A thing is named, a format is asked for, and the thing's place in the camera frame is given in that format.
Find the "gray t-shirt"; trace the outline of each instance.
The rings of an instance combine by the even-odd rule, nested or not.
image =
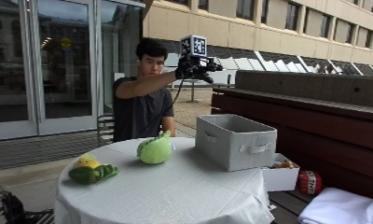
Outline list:
[[[173,117],[173,100],[165,88],[130,99],[116,96],[116,88],[122,82],[137,80],[134,77],[121,77],[113,83],[113,142],[156,137],[159,132],[162,117]]]

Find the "gray storage bin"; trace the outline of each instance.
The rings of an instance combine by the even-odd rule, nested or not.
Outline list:
[[[227,171],[271,166],[277,130],[237,115],[201,115],[195,149]]]

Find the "dark hair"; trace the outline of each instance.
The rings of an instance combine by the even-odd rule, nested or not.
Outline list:
[[[138,59],[144,54],[150,57],[163,57],[166,59],[166,48],[159,44],[159,42],[152,38],[142,38],[140,43],[137,44],[136,54]]]

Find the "bin handle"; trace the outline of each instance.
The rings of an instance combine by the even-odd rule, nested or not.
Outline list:
[[[207,132],[203,132],[203,133],[205,133],[205,135],[206,135],[206,140],[207,140],[207,142],[209,142],[209,143],[215,143],[217,137],[209,135]]]
[[[265,145],[261,146],[261,147],[254,147],[254,146],[239,146],[238,151],[239,151],[239,152],[247,151],[247,152],[250,152],[250,154],[254,154],[254,153],[263,152],[265,150],[269,150],[269,149],[270,149],[270,144],[265,144]]]

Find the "man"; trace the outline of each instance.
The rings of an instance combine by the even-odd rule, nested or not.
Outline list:
[[[138,73],[113,83],[113,142],[154,137],[161,130],[175,136],[173,100],[165,86],[177,79],[190,78],[191,64],[179,60],[174,72],[162,74],[166,48],[154,39],[144,38],[137,45]]]

